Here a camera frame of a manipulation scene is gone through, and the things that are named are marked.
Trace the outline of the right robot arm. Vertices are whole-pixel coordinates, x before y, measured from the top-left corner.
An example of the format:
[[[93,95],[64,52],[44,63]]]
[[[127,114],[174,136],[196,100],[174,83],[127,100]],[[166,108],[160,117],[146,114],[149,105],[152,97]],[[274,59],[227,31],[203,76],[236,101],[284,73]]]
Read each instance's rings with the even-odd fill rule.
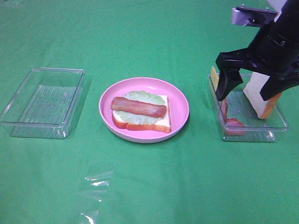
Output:
[[[259,28],[247,48],[221,52],[216,59],[219,81],[216,97],[222,101],[243,82],[246,69],[269,76],[260,90],[264,101],[299,85],[299,0],[287,0],[281,12],[235,7],[235,23]]]

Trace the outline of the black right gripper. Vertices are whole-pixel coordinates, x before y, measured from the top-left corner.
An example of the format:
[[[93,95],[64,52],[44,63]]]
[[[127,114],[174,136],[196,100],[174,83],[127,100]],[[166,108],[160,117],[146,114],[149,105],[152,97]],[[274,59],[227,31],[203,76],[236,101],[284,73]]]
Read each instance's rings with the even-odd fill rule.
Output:
[[[272,75],[260,90],[263,101],[299,86],[299,74],[287,75],[299,72],[299,22],[270,22],[259,30],[247,48],[221,52],[215,62],[220,70],[215,94],[219,101],[243,83],[241,68]]]

